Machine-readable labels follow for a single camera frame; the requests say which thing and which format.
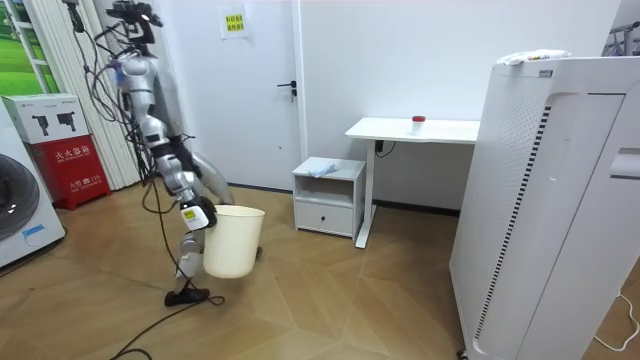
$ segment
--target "washing machine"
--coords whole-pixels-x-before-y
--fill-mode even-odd
[[[42,180],[0,102],[0,267],[64,237]]]

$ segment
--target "red object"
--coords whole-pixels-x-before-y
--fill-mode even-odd
[[[91,135],[28,146],[56,207],[75,210],[111,194]]]

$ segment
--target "white air purifier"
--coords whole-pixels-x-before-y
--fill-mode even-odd
[[[579,360],[640,255],[640,58],[496,65],[450,263],[469,360]]]

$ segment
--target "white bucket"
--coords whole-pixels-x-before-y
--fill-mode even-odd
[[[218,223],[206,230],[204,270],[222,279],[243,277],[256,261],[264,211],[217,205]]]

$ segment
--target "window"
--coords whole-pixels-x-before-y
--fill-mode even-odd
[[[0,95],[59,92],[22,0],[0,0]]]

